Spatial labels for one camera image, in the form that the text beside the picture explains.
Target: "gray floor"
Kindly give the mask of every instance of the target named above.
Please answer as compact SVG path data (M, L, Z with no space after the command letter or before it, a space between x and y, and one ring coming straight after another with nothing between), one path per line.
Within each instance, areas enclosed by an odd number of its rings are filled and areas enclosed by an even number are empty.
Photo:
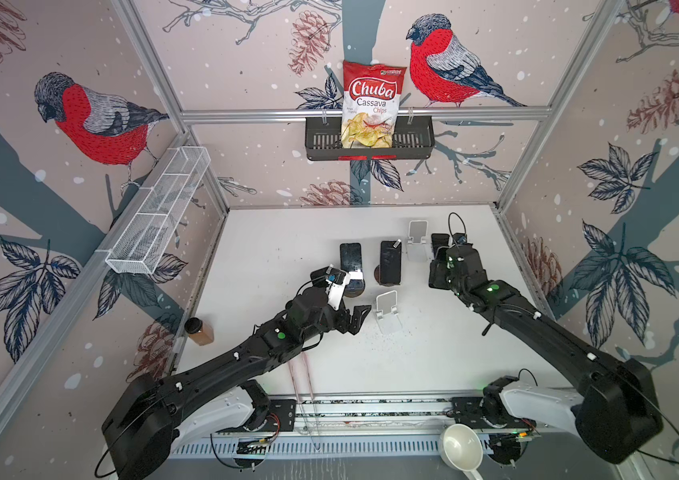
M529 444L514 470L484 457L479 472L485 480L610 480L618 478L612 465L566 433L546 434ZM464 480L438 456L341 458L312 461L265 461L256 472L232 470L214 459L169 460L148 480Z

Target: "bird head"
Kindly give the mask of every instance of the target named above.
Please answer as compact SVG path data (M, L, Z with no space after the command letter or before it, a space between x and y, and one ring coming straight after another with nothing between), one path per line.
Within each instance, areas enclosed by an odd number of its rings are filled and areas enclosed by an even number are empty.
M69 87L75 85L73 79L59 72L46 74L35 85L35 103L38 104L38 113L44 121L67 120L64 114L62 95Z
M446 15L440 13L422 15L411 25L409 33L406 34L406 39L420 46L430 33L442 28L445 30L451 29L451 22L446 18Z

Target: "black basket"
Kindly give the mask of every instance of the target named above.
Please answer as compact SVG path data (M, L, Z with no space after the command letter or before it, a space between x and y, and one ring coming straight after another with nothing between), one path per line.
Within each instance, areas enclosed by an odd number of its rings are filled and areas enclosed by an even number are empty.
M433 120L429 116L411 119L400 115L395 121L391 148L343 148L340 140L342 119L328 117L323 124L320 117L306 119L305 149L307 158L322 160L422 160L430 158L435 146Z

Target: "black bottle cap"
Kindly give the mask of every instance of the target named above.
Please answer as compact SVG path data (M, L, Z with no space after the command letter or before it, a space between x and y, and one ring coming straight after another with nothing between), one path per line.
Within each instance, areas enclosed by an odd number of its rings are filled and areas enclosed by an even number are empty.
M193 333L198 333L201 330L202 322L200 318L194 316L193 318L187 319L185 322L185 331L192 335Z

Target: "mug handle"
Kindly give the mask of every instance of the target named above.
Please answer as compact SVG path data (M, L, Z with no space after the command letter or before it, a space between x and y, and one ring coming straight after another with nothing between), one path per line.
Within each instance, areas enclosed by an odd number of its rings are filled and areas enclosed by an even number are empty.
M462 470L462 473L470 480L483 480L478 470Z

